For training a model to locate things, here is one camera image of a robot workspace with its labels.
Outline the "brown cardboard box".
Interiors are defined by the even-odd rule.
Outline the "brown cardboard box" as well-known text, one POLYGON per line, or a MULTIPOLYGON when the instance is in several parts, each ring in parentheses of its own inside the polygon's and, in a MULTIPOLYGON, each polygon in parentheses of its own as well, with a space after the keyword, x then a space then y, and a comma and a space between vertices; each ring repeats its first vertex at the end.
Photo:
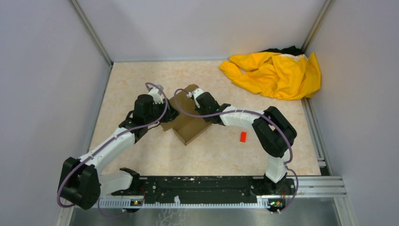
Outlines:
MULTIPOLYGON (((195 110, 195 101, 188 98, 184 91, 179 91, 176 96, 169 99, 169 102, 176 110, 178 109, 176 103, 178 103, 187 113, 198 114, 195 110)), ((164 131, 171 129, 184 145, 188 145, 211 125, 212 123, 205 122, 202 118, 194 118, 184 113, 180 113, 172 122, 161 123, 164 131)))

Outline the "small red block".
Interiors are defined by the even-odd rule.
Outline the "small red block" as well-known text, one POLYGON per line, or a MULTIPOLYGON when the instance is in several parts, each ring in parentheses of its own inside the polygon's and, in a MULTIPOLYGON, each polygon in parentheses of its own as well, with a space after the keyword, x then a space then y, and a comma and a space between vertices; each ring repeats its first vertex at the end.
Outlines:
POLYGON ((247 132, 241 132, 240 134, 240 142, 245 143, 247 140, 247 132))

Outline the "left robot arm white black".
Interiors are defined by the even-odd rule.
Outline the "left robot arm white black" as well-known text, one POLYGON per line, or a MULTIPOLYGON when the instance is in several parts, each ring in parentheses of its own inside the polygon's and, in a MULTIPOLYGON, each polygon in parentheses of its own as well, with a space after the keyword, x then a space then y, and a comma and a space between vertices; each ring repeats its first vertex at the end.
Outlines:
POLYGON ((110 137, 81 157, 64 161, 56 198, 60 207, 88 210, 103 196, 119 191, 135 195, 140 191, 141 182, 135 171, 122 168, 109 175, 102 172, 155 124, 173 121, 179 115, 161 85, 148 82, 146 87, 148 93, 137 97, 134 109, 110 137))

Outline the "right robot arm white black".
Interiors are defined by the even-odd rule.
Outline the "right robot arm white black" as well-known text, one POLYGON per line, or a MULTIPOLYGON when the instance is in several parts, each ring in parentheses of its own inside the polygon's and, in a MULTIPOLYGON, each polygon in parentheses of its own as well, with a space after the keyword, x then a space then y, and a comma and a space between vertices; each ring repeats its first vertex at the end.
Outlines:
POLYGON ((292 146, 297 131, 278 108, 270 106, 263 111, 252 111, 231 104, 220 105, 209 92, 200 88, 188 91, 187 97, 195 102, 195 111, 204 121, 255 132, 268 154, 265 189, 271 194, 282 190, 287 176, 287 164, 293 159, 292 146))

